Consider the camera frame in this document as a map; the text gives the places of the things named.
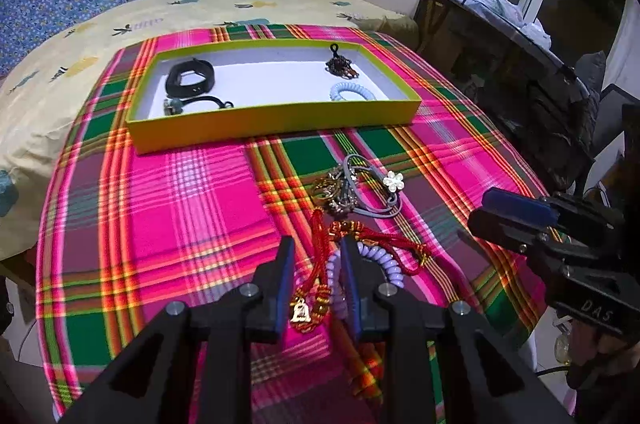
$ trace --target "table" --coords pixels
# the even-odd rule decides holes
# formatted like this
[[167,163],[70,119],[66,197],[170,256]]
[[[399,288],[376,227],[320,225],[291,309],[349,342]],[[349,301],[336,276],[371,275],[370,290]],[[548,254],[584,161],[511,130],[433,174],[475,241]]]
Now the table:
[[[263,37],[364,45],[422,97],[413,124],[135,154],[124,114],[158,51]],[[115,54],[52,177],[38,243],[37,318],[59,412],[168,301],[218,299],[274,257],[281,235],[294,238],[300,281],[312,267],[308,188],[353,151],[405,177],[401,214],[363,219],[367,225],[436,249],[406,289],[439,305],[465,299],[514,346],[523,344],[545,309],[542,282],[524,258],[475,241],[465,224],[489,187],[527,195],[543,188],[474,104],[381,34],[315,26],[195,29]],[[290,330],[281,348],[254,346],[254,423],[372,423],[381,355],[372,344],[356,348],[337,320],[306,336]]]

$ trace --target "yellow-green box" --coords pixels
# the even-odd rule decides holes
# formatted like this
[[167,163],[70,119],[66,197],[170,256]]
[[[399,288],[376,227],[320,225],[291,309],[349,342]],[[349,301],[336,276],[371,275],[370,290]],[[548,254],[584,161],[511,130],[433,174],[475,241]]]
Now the yellow-green box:
[[[265,104],[260,106],[240,106],[206,112],[191,112],[148,119],[148,99],[164,90],[161,76],[170,66],[191,58],[208,59],[216,70],[216,80],[220,74],[220,62],[229,65],[247,63],[260,64],[262,61],[287,63],[287,58],[306,58],[313,62],[313,68],[322,73],[309,85],[318,86],[318,79],[336,79],[324,70],[324,61],[331,58],[329,46],[334,40],[240,40],[234,42],[210,43],[190,46],[158,53],[142,76],[127,111],[127,127],[133,145],[139,154],[163,149],[190,146],[191,144],[223,141],[254,135],[286,133],[304,130],[324,130],[329,128],[363,127],[372,125],[404,125],[411,122],[420,106],[420,96],[398,74],[393,72],[367,48],[357,43],[340,42],[340,54],[359,62],[368,69],[364,77],[384,90],[385,99],[379,101],[338,101],[326,100]],[[258,67],[244,67],[246,70]],[[218,96],[219,81],[210,95]],[[222,101],[229,97],[220,96]]]

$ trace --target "bed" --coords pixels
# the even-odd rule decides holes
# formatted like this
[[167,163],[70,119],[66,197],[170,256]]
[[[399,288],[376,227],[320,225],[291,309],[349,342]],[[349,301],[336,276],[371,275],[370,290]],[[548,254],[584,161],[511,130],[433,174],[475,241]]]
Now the bed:
[[354,27],[354,16],[400,15],[362,0],[136,0],[49,38],[0,82],[0,261],[36,243],[56,159],[117,50],[200,27]]

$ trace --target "flower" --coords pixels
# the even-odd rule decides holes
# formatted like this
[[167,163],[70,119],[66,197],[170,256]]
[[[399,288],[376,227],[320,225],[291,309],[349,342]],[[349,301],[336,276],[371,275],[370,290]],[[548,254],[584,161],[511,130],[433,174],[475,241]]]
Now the flower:
[[404,182],[402,182],[402,174],[401,173],[393,173],[392,171],[386,174],[386,177],[382,180],[382,184],[384,184],[390,193],[395,193],[396,190],[401,190],[404,188]]

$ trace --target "metal bolt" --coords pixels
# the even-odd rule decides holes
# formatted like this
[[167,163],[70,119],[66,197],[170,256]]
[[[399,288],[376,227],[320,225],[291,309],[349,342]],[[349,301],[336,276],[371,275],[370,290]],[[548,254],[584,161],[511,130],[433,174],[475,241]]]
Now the metal bolt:
[[240,286],[240,293],[247,298],[255,296],[258,292],[260,288],[255,283],[244,283]]
[[380,294],[385,298],[390,298],[391,296],[398,294],[398,287],[393,283],[382,283],[378,285],[378,292],[380,292]]
[[170,316],[177,316],[186,306],[182,301],[171,301],[164,307],[164,310],[166,310],[166,313]]
[[462,299],[454,301],[451,304],[451,309],[459,316],[466,316],[467,314],[469,314],[469,312],[471,312],[471,306],[469,305],[469,303],[467,303],[466,301],[462,301]]

